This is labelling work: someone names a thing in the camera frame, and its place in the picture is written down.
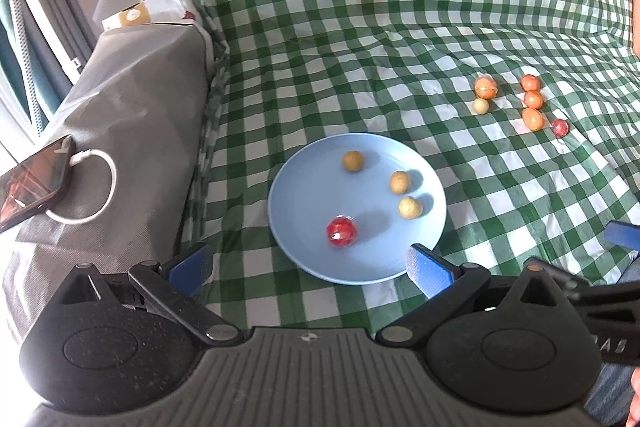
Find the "red ball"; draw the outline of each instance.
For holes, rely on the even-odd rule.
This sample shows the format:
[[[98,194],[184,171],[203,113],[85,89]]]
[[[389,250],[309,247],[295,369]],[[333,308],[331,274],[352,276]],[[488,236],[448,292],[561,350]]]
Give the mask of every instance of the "red ball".
[[[556,120],[551,124],[551,130],[556,135],[556,138],[564,138],[569,133],[569,124],[566,120]]]
[[[357,235],[358,230],[351,217],[334,217],[326,227],[326,237],[334,247],[348,247]]]

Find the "yellow ball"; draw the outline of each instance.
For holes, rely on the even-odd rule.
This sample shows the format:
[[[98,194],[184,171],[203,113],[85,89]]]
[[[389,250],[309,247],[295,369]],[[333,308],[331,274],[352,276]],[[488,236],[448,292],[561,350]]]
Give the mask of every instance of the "yellow ball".
[[[411,177],[404,171],[396,171],[391,174],[389,188],[394,194],[404,194],[411,187]]]
[[[358,172],[364,167],[364,156],[359,151],[349,151],[342,157],[342,166],[349,172]]]
[[[415,219],[422,213],[422,204],[411,196],[407,196],[400,200],[398,211],[404,219]]]
[[[489,102],[484,98],[476,98],[472,107],[477,114],[485,114],[489,111]]]

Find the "orange ball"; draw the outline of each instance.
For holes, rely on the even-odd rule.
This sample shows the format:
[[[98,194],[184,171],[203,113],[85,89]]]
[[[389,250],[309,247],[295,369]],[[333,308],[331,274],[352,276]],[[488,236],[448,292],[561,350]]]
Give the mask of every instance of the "orange ball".
[[[532,74],[526,74],[522,77],[520,85],[525,91],[537,91],[540,90],[540,79]]]
[[[532,109],[540,109],[545,101],[539,91],[527,91],[524,94],[524,105]]]
[[[495,80],[488,76],[481,76],[476,80],[476,96],[491,100],[498,93],[498,86]]]
[[[522,119],[530,131],[539,131],[545,126],[545,116],[536,109],[525,109],[522,112]]]

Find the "screw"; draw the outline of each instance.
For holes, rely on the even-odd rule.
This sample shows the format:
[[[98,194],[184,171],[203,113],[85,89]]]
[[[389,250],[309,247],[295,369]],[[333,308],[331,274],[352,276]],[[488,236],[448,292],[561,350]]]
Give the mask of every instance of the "screw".
[[[207,330],[207,336],[212,341],[230,341],[238,334],[238,330],[230,324],[215,324]]]
[[[389,326],[382,330],[382,338],[394,344],[410,341],[414,332],[404,326]]]

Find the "plate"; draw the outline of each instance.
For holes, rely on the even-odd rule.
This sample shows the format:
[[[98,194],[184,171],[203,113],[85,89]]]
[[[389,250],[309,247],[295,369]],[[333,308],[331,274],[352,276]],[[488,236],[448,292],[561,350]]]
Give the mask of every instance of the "plate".
[[[364,155],[359,172],[342,167],[350,150]],[[412,178],[402,196],[389,189],[395,171]],[[404,196],[422,202],[417,219],[398,214]],[[349,133],[322,138],[289,158],[271,184],[267,213],[278,246],[303,270],[329,282],[364,285],[405,273],[412,243],[434,248],[447,203],[437,174],[413,149],[385,136]],[[353,217],[358,230],[356,241],[343,248],[332,246],[325,232],[340,215]]]

